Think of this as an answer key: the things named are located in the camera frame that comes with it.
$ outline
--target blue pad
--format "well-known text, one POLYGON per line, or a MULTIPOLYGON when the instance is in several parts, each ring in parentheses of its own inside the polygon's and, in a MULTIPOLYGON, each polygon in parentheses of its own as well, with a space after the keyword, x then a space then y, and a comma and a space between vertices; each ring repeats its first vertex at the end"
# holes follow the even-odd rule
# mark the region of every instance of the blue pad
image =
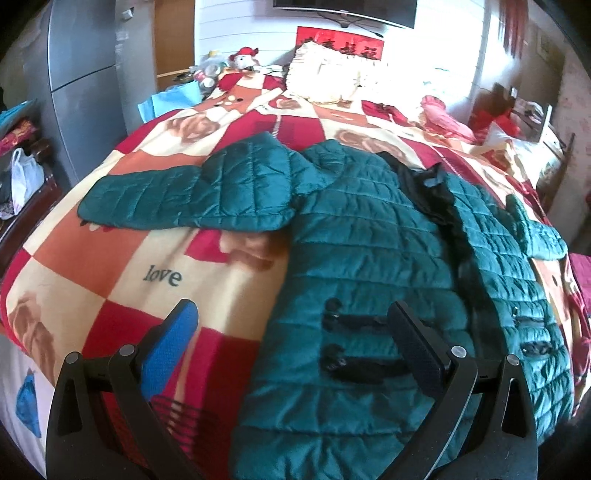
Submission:
POLYGON ((141 367, 140 388, 147 401, 164 390, 197 331, 198 319, 197 307, 192 301, 186 300, 182 300, 166 318, 165 322, 172 320, 168 329, 146 356, 141 367))
POLYGON ((201 103, 203 95, 197 82, 177 85, 164 92, 155 93, 138 105, 144 123, 178 108, 191 108, 201 103))

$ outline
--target stuffed toy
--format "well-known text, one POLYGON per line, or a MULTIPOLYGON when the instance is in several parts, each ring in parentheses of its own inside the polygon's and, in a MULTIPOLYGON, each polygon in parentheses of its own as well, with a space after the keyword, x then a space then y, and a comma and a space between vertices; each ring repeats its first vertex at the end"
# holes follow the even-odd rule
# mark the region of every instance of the stuffed toy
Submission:
POLYGON ((258 48, 254 50, 250 47, 242 47, 234 55, 230 55, 230 61, 238 70, 252 70, 255 65, 260 63, 254 57, 258 53, 258 48))

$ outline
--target pillow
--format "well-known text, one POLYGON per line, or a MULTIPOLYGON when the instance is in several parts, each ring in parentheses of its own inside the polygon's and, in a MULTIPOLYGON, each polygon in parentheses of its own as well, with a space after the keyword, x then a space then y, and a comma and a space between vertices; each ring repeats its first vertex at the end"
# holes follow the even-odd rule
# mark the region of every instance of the pillow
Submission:
POLYGON ((421 100, 423 114, 419 117, 420 126, 431 134, 441 135, 445 138, 457 138, 467 143, 474 143, 474 132, 446 111, 446 104, 437 97, 427 95, 421 100))
POLYGON ((526 142, 510 137, 496 122, 491 123, 484 146, 496 147, 503 143, 508 143, 515 151, 515 163, 534 188, 548 164, 556 161, 556 156, 543 143, 526 142))
POLYGON ((317 103, 367 100, 393 105, 408 117, 423 98, 423 84, 396 65, 344 55, 314 42, 295 51, 286 78, 288 90, 317 103))

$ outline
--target red cushion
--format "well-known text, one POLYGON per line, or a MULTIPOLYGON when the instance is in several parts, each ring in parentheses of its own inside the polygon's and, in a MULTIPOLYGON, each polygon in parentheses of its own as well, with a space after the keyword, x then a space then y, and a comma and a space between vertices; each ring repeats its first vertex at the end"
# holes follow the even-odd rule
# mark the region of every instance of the red cushion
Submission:
POLYGON ((474 132, 467 125, 452 118, 446 111, 445 103, 439 98, 427 95, 421 101, 421 106, 425 112, 425 128, 427 131, 446 138, 457 138, 468 143, 476 141, 474 132))

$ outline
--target checkered blanket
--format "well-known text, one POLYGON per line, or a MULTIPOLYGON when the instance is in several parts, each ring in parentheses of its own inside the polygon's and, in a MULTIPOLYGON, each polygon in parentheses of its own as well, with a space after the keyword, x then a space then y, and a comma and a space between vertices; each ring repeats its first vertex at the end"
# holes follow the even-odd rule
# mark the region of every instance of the checkered blanket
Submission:
MULTIPOLYGON (((104 175, 201 165, 211 153, 263 131, 294 150, 335 138, 374 153, 388 151, 411 167, 442 162, 502 205, 507 194, 517 195, 531 219, 544 220, 526 186, 466 154, 460 141, 409 125, 391 106, 309 103, 275 77, 228 74, 208 100, 141 127, 29 237, 1 285, 0 313, 6 335, 55 384, 69 352, 112 355, 137 343, 179 300, 193 300, 199 330, 152 405, 210 479, 228 478, 230 433, 281 288, 288 233, 113 229, 81 222, 76 209, 104 175)), ((532 264, 575 355, 583 320, 570 308, 569 298, 579 292, 568 260, 532 264)), ((123 443, 141 463, 133 443, 123 443)))

